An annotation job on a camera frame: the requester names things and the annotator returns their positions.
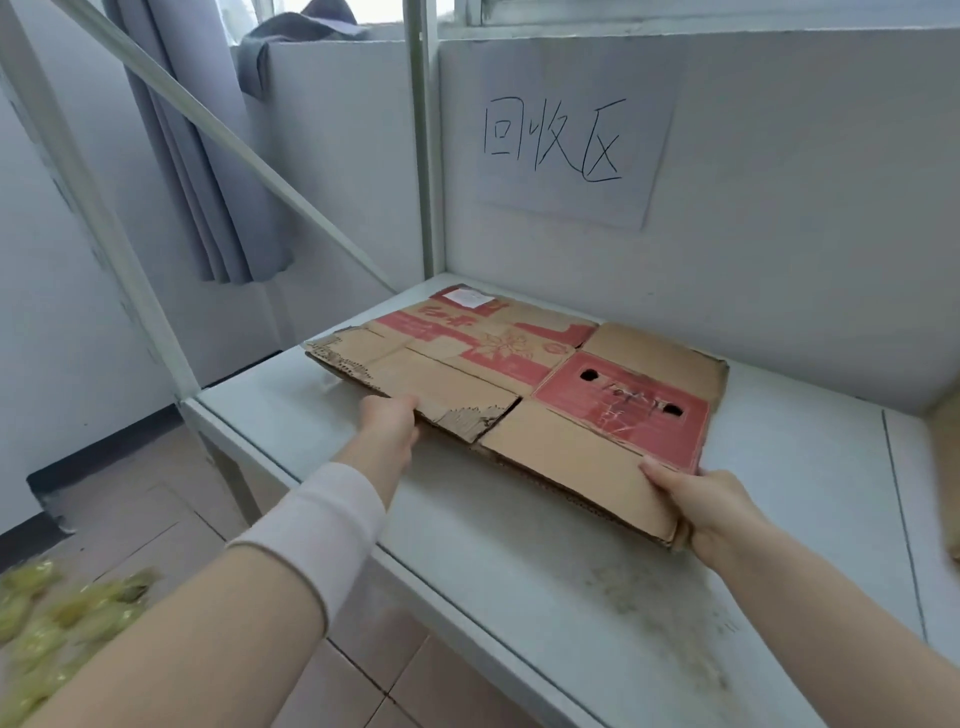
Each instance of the floor tile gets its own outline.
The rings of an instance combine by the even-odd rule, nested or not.
[[[427,631],[372,575],[370,568],[360,574],[330,629],[330,641],[388,691]]]
[[[538,724],[436,637],[390,692],[422,728],[537,728]]]
[[[133,454],[44,500],[50,513],[61,518],[64,526],[81,530],[121,501],[142,496],[160,483],[161,479],[145,471]]]
[[[161,579],[150,590],[150,602],[156,604],[223,550],[224,540],[191,512],[101,578],[117,579],[141,569],[156,569]]]
[[[206,459],[206,452],[185,425],[167,432],[134,456],[143,472],[153,473],[225,539],[239,536],[247,525],[227,485]]]
[[[189,514],[173,493],[155,486],[138,497],[106,504],[96,518],[86,514],[77,533],[47,554],[60,562],[69,580],[89,582],[119,566]]]
[[[389,697],[376,709],[367,728],[418,728],[417,723],[401,711]]]
[[[274,728],[363,728],[383,693],[324,641],[274,721]]]

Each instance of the white label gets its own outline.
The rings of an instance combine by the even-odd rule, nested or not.
[[[480,291],[474,291],[472,288],[458,288],[455,291],[444,293],[444,298],[459,303],[464,308],[476,308],[493,301],[493,296],[487,296]]]

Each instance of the gray cloth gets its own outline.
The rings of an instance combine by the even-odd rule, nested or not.
[[[108,17],[250,143],[251,123],[216,0],[105,0]],[[203,280],[269,280],[292,261],[274,201],[242,160],[128,71],[156,159]]]
[[[346,0],[313,0],[303,12],[274,15],[240,41],[237,48],[240,88],[253,98],[263,100],[267,93],[267,49],[270,43],[360,40],[364,34]]]

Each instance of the cardboard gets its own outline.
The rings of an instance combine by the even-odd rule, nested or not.
[[[960,382],[926,416],[940,488],[940,517],[951,558],[960,561]]]
[[[728,369],[654,334],[466,286],[304,346],[376,392],[418,395],[423,418],[474,451],[667,545],[683,533],[678,513],[638,464],[652,454],[696,472]]]

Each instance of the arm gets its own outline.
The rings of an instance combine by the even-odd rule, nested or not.
[[[685,475],[650,458],[641,469],[691,521],[694,552],[830,728],[957,724],[960,670],[768,522],[732,474]]]
[[[270,725],[382,526],[417,439],[414,406],[412,398],[364,399],[358,434],[334,457],[354,471],[321,468],[107,645],[28,725]],[[342,487],[368,489],[353,505],[367,509],[356,515],[370,523],[334,521],[342,514],[324,499]],[[355,526],[370,525],[373,536],[367,552],[323,537],[329,547],[317,552],[311,524],[326,533],[345,528],[351,538]]]

